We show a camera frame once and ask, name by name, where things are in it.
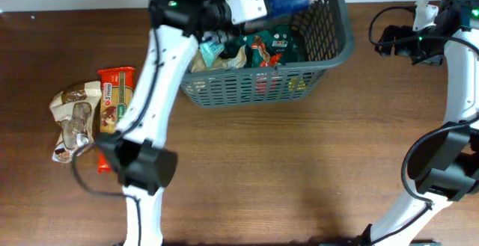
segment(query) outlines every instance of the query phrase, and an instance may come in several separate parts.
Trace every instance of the snack bag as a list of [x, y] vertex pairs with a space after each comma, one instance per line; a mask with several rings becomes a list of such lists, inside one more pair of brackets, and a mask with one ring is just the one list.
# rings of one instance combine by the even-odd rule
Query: snack bag
[[53, 161], [68, 163], [72, 160], [74, 150], [93, 143], [91, 127], [101, 96], [100, 82], [87, 82], [72, 86], [53, 97], [50, 111], [55, 122], [61, 126]]
[[[134, 67], [116, 67], [98, 70], [102, 79], [103, 97], [100, 106], [100, 132], [113, 133], [116, 123], [126, 113], [126, 107], [133, 98]], [[100, 153], [98, 173], [110, 171], [105, 156]]]

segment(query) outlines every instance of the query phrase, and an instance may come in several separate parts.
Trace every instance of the basket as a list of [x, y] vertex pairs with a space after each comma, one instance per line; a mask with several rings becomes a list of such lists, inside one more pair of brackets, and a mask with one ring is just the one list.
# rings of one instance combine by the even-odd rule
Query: basket
[[344, 0], [317, 0], [291, 16], [288, 25], [302, 42], [307, 61], [278, 67], [186, 73], [181, 88], [205, 108], [283, 102], [307, 96], [329, 68], [353, 52], [353, 33]]

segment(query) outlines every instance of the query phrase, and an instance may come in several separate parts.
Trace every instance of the chocolate image on package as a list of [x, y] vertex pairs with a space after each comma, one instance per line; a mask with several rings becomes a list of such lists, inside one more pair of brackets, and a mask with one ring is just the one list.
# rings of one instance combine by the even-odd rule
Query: chocolate image on package
[[53, 161], [68, 163], [74, 150], [93, 143], [91, 127], [101, 96], [100, 82], [88, 82], [69, 87], [53, 97], [50, 111], [61, 127], [52, 155]]

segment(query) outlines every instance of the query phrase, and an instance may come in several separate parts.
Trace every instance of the brown wood surface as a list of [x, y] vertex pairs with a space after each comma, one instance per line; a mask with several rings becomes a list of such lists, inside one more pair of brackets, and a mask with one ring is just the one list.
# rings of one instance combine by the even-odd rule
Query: brown wood surface
[[[367, 41], [389, 4], [349, 4], [356, 49], [299, 102], [202, 109], [179, 93], [167, 147], [177, 173], [164, 196], [169, 241], [259, 243], [356, 236], [399, 193], [409, 147], [445, 113], [447, 68], [381, 58]], [[408, 25], [408, 13], [378, 21]], [[0, 245], [111, 245], [126, 235], [123, 200], [91, 197], [51, 160], [60, 129], [48, 109], [97, 70], [141, 69], [146, 10], [3, 13], [0, 25]], [[120, 190], [80, 159], [96, 188]], [[477, 245], [479, 200], [467, 197], [418, 235]]]

